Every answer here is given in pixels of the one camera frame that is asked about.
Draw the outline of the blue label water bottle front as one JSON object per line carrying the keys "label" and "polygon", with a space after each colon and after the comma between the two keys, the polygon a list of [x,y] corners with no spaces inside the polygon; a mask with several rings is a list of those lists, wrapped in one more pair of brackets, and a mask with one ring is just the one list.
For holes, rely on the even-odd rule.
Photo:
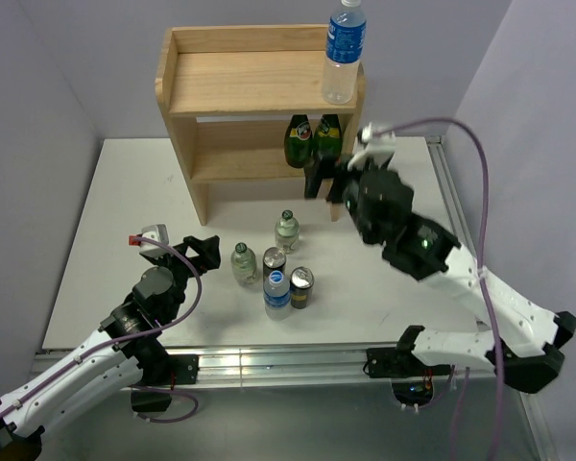
{"label": "blue label water bottle front", "polygon": [[290,282],[279,271],[272,271],[263,283],[263,301],[267,315],[275,321],[285,319],[290,312]]}

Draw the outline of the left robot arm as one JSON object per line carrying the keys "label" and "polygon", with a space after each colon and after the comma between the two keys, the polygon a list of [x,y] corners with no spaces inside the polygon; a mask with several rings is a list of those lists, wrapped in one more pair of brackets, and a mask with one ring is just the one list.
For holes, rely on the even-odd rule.
{"label": "left robot arm", "polygon": [[0,460],[35,460],[50,424],[65,422],[124,387],[171,374],[159,335],[188,317],[188,281],[221,265],[220,238],[186,236],[176,246],[149,232],[129,243],[151,263],[125,300],[79,347],[41,375],[0,397]]}

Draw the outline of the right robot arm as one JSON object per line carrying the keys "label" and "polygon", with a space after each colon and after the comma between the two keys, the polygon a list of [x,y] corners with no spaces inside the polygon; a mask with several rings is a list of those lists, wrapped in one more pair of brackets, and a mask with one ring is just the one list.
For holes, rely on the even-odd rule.
{"label": "right robot arm", "polygon": [[447,295],[488,325],[481,332],[443,332],[409,326],[388,352],[370,353],[371,377],[411,377],[444,367],[495,373],[502,383],[536,394],[558,377],[563,346],[576,317],[544,309],[486,268],[442,225],[412,209],[414,190],[386,163],[367,159],[349,168],[347,158],[316,158],[304,169],[304,196],[314,199],[325,180],[326,196],[344,205],[363,242],[404,275]]}

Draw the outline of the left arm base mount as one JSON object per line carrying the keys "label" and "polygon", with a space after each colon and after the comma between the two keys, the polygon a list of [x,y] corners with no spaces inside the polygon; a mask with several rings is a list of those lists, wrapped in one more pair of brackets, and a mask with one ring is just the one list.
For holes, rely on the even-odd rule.
{"label": "left arm base mount", "polygon": [[[196,354],[169,355],[158,376],[144,376],[130,386],[130,403],[135,418],[148,424],[168,425],[194,417],[200,407],[199,400],[181,386],[194,385],[198,371],[199,357]],[[188,400],[190,410],[178,417],[160,418],[169,409],[173,398]]]}

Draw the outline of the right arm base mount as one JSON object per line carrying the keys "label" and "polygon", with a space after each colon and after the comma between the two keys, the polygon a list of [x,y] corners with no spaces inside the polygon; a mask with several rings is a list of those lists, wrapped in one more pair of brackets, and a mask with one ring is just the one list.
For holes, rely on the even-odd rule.
{"label": "right arm base mount", "polygon": [[428,366],[397,347],[368,348],[363,373],[370,379],[388,379],[399,409],[418,415],[447,394],[454,382],[455,367]]}

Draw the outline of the blue label water bottle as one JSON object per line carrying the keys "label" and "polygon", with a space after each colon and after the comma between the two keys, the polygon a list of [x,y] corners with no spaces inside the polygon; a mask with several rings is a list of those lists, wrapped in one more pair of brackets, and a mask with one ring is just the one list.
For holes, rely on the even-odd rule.
{"label": "blue label water bottle", "polygon": [[329,18],[322,82],[322,95],[329,104],[344,105],[353,97],[366,28],[360,0],[342,0]]}
{"label": "blue label water bottle", "polygon": [[279,271],[272,271],[263,283],[263,301],[267,315],[275,321],[285,319],[290,312],[290,282]]}

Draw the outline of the black soda can front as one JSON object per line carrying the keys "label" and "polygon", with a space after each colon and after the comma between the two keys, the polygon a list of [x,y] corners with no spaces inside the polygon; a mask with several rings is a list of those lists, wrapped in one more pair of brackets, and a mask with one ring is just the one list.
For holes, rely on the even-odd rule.
{"label": "black soda can front", "polygon": [[295,268],[290,277],[291,306],[305,309],[312,298],[315,278],[313,272],[304,266]]}

